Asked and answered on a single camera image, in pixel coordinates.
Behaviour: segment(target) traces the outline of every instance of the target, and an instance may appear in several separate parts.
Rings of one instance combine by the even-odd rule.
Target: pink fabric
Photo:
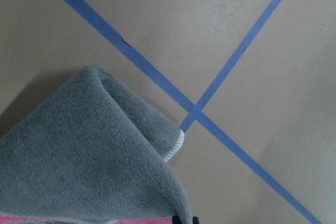
[[[76,224],[85,224],[83,222],[66,220],[66,219],[53,219],[53,218],[22,218],[22,217],[11,217],[0,215],[0,224],[14,224],[14,223],[27,223],[35,221],[63,221]],[[161,219],[147,219],[147,220],[119,220],[115,224],[172,224],[171,218],[161,218]]]

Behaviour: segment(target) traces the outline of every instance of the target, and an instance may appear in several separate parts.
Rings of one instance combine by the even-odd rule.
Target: gray cloth
[[[0,213],[89,223],[179,215],[191,224],[164,159],[179,136],[114,76],[86,66],[0,140]]]

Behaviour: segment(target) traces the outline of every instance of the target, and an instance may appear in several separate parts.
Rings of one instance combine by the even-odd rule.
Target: blue line
[[[265,11],[262,13],[262,15],[256,21],[256,23],[253,25],[253,27],[248,32],[246,37],[243,39],[243,41],[237,47],[236,51],[229,58],[228,62],[225,64],[225,66],[222,68],[222,70],[216,76],[214,81],[210,84],[208,89],[205,91],[205,93],[202,95],[200,100],[197,102],[196,106],[193,107],[193,109],[191,110],[189,115],[182,122],[180,128],[184,132],[186,132],[189,129],[191,124],[194,122],[194,120],[197,118],[197,116],[201,113],[201,111],[207,105],[207,103],[209,102],[211,97],[214,95],[214,93],[217,91],[219,86],[226,79],[226,77],[231,72],[233,67],[237,64],[238,60],[241,58],[241,56],[243,55],[245,50],[248,48],[248,46],[252,43],[252,41],[255,39],[255,37],[258,35],[258,33],[260,32],[260,30],[262,29],[264,24],[267,22],[267,20],[272,15],[274,10],[278,7],[278,5],[280,4],[281,1],[282,0],[272,0],[271,3],[267,6]]]
[[[177,87],[150,64],[138,51],[130,46],[95,10],[84,0],[64,0],[90,23],[102,36],[113,44],[122,54],[140,68],[161,89],[173,98],[187,112],[195,106]]]
[[[99,33],[117,47],[129,60],[147,74],[167,94],[178,102],[186,111],[190,111],[194,104],[168,79],[155,69],[142,55],[127,44],[122,37],[103,20],[84,0],[65,0]],[[302,213],[312,224],[321,224],[302,204],[291,196],[274,178],[272,178],[256,161],[254,161],[241,147],[231,140],[215,123],[202,112],[197,115],[197,120],[221,141],[231,152],[258,174],[268,185],[279,193],[288,203]]]
[[[250,167],[260,178],[281,195],[288,203],[298,210],[312,224],[322,224],[308,209],[297,201],[286,189],[284,189],[270,174],[267,173],[256,161],[254,161],[239,145],[226,135],[215,123],[205,114],[200,113],[197,117],[203,127],[221,141],[241,161]]]

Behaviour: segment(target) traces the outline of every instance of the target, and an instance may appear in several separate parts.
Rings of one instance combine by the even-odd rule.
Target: folded corner of cloth
[[[178,215],[191,224],[166,163],[183,137],[112,74],[85,66],[0,140],[0,214],[7,223]]]

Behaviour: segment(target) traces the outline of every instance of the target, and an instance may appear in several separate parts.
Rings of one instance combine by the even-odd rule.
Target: cloth fold
[[[166,161],[183,132],[99,66],[86,66],[0,140],[0,214],[91,224],[179,215]]]

